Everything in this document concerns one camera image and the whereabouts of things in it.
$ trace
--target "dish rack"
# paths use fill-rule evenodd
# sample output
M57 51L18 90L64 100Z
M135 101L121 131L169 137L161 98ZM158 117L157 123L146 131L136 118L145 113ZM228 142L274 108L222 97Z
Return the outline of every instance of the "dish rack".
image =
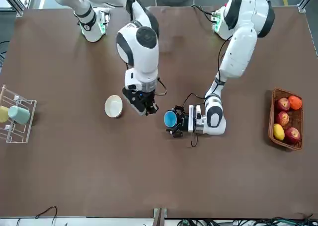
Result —
M7 143L27 143L30 137L36 104L36 100L28 100L3 85L0 93L0 105L7 108L11 106L25 108L30 112L30 119L26 124L19 124L11 118L5 123L0 123L0 139L4 139Z

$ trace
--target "yellow lemon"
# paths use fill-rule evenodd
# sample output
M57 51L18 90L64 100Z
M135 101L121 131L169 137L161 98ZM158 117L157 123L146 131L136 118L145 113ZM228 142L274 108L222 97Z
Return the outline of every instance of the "yellow lemon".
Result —
M274 124L273 133L276 139L278 140L284 140L285 138L285 132L282 126L280 126L278 123Z

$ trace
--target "cup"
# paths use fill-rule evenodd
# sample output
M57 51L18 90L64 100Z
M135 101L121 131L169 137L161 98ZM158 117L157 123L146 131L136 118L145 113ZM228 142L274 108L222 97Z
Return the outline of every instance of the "cup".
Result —
M8 115L9 109L4 106L0 106L0 123L4 123L8 121L9 115Z
M12 106L9 108L8 115L11 119L19 124L26 124L30 118L29 110L18 106Z
M177 116L172 111L167 111L163 117L164 124L168 128L173 128L177 123Z

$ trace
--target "white bowl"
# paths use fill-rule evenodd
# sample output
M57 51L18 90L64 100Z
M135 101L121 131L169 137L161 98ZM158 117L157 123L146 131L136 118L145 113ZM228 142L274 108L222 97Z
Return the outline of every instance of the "white bowl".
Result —
M123 111L123 101L118 95L110 96L105 102L105 113L108 117L118 118Z

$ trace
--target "orange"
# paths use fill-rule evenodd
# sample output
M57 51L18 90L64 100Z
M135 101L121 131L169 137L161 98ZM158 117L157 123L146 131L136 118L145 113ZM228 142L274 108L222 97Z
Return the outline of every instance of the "orange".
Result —
M302 100L296 96L290 96L288 100L290 102L290 107L294 110L300 109L303 104Z

